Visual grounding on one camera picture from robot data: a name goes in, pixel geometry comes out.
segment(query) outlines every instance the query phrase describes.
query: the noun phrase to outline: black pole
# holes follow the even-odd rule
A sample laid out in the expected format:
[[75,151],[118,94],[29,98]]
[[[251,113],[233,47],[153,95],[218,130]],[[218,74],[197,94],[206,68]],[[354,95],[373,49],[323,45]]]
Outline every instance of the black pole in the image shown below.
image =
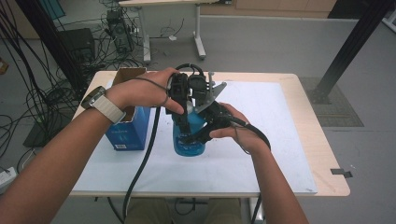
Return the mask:
[[328,95],[335,83],[358,54],[361,47],[382,21],[394,0],[373,0],[353,28],[343,47],[338,51],[325,75],[308,97],[313,104],[328,104]]
[[88,83],[60,40],[58,31],[50,16],[41,6],[39,0],[16,0],[16,2],[33,28],[35,28],[55,62],[64,72],[78,99],[82,98],[88,88]]

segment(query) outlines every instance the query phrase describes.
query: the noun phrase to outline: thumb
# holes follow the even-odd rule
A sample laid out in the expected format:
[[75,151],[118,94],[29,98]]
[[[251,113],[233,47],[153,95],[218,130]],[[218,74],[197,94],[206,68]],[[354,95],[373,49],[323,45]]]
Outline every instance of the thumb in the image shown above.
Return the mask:
[[171,98],[168,98],[168,101],[165,103],[164,107],[166,109],[172,110],[173,112],[178,113],[180,115],[184,113],[183,106],[181,106],[180,104],[178,104],[176,101],[172,100]]
[[233,128],[217,129],[209,134],[211,138],[233,137],[234,135],[235,130]]

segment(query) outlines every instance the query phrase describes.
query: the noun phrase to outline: black device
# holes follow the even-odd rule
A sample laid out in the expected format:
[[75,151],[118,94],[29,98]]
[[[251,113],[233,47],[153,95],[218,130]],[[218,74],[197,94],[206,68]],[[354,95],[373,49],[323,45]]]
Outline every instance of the black device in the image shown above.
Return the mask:
[[[198,75],[192,74],[188,76],[185,73],[174,73],[168,83],[168,95],[171,99],[178,102],[184,108],[184,114],[179,115],[170,110],[166,110],[166,114],[172,114],[172,119],[180,131],[186,134],[186,137],[180,139],[185,144],[198,141],[205,144],[212,138],[209,133],[213,130],[226,128],[231,125],[228,117],[231,114],[228,110],[215,101],[216,97],[227,85],[225,82],[217,87],[213,87],[212,74],[209,74],[209,81],[201,68],[194,64],[182,64],[177,69],[190,67],[194,71],[198,71]],[[187,104],[192,100],[195,102],[195,112],[206,121],[206,125],[197,133],[191,133],[190,124],[188,122]]]
[[107,12],[108,33],[116,45],[118,53],[132,51],[132,38],[122,17],[122,9]]
[[59,37],[77,63],[94,60],[95,41],[89,28],[60,31]]

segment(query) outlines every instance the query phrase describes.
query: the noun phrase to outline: gray carpet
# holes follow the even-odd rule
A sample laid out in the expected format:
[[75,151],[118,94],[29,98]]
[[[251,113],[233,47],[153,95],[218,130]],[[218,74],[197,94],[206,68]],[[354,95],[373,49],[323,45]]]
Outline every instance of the gray carpet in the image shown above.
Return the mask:
[[[312,91],[320,82],[317,77],[300,77],[305,91]],[[361,119],[337,85],[329,94],[330,103],[312,104],[322,127],[364,127]]]

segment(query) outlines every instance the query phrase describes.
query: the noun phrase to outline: watch face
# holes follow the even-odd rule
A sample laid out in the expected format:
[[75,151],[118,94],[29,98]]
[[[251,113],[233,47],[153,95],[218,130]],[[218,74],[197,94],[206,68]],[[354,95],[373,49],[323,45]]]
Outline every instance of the watch face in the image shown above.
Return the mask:
[[102,86],[97,87],[82,100],[81,106],[85,109],[92,108],[92,104],[98,99],[100,96],[105,95],[106,89]]

